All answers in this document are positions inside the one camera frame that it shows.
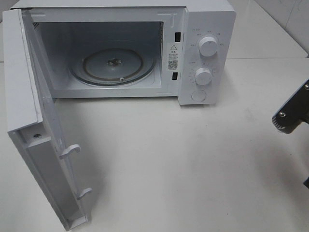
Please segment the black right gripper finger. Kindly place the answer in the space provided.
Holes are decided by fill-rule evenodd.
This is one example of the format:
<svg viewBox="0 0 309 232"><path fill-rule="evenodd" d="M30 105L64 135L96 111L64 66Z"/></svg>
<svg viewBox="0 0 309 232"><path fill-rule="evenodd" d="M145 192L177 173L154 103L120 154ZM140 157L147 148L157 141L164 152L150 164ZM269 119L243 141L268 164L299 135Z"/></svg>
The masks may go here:
<svg viewBox="0 0 309 232"><path fill-rule="evenodd" d="M304 186L309 189L309 177L304 181Z"/></svg>

